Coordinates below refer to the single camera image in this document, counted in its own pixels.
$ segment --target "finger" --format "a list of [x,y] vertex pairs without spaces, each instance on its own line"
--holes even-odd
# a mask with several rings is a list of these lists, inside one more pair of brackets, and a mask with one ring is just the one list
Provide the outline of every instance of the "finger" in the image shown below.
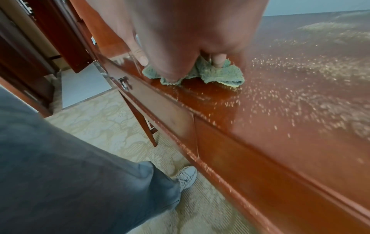
[[139,61],[139,63],[141,65],[143,65],[143,66],[148,65],[148,63],[149,63],[148,58],[146,57],[144,51],[138,45],[138,43],[136,42],[136,40],[134,39],[133,36],[132,36],[132,38],[130,38],[127,41],[125,41],[125,43],[130,48],[132,54]]
[[226,54],[212,54],[211,59],[214,67],[222,68],[226,60]]

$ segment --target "white sneaker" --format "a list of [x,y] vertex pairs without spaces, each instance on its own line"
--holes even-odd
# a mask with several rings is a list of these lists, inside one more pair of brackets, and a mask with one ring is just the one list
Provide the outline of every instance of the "white sneaker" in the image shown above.
[[197,179],[197,169],[193,166],[188,166],[182,168],[177,175],[175,175],[174,179],[177,179],[180,183],[180,192],[182,190],[189,188],[193,185],[195,180]]

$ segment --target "gray pants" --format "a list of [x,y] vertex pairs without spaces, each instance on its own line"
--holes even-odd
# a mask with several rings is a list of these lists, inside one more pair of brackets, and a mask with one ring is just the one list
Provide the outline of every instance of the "gray pants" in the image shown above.
[[50,125],[0,88],[0,233],[126,233],[173,209],[178,182]]

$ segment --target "patterned carpet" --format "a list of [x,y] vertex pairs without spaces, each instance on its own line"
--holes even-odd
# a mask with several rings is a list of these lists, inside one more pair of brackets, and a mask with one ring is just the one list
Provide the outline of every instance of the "patterned carpet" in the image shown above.
[[[188,161],[160,133],[154,148],[117,90],[109,91],[47,120],[64,131],[110,153],[139,162],[152,161],[174,175]],[[153,218],[130,234],[257,233],[201,174],[183,192],[175,210]]]

